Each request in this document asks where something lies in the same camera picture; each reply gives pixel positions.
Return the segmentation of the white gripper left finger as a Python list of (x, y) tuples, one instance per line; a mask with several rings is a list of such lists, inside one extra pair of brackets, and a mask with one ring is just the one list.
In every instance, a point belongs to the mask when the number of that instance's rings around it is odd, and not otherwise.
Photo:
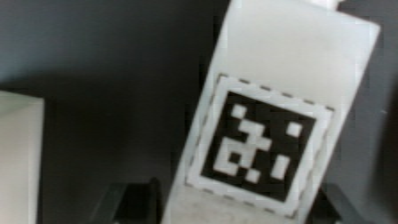
[(87, 224), (160, 224), (162, 191), (157, 178), (148, 183), (112, 183)]

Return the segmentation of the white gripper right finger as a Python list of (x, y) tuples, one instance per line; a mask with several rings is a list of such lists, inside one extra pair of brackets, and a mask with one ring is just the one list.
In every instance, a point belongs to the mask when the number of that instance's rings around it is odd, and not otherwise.
[(361, 210), (340, 186), (326, 184), (317, 196), (317, 224), (398, 224), (398, 217)]

